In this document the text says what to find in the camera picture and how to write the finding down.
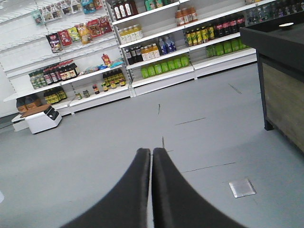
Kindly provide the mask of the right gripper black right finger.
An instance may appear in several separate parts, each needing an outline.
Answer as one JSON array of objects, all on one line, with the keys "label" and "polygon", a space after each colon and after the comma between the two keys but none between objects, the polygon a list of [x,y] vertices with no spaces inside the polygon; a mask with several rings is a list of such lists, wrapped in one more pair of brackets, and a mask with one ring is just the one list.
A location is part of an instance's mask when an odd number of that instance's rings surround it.
[{"label": "right gripper black right finger", "polygon": [[164,148],[153,150],[152,208],[156,228],[241,228],[201,197]]}]

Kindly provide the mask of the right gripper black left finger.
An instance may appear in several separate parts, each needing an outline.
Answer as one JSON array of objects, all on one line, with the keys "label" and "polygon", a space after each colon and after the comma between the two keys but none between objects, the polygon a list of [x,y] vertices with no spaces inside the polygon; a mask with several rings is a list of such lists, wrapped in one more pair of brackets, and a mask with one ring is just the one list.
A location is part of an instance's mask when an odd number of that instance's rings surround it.
[{"label": "right gripper black left finger", "polygon": [[145,228],[150,182],[150,149],[140,148],[116,185],[63,228]]}]

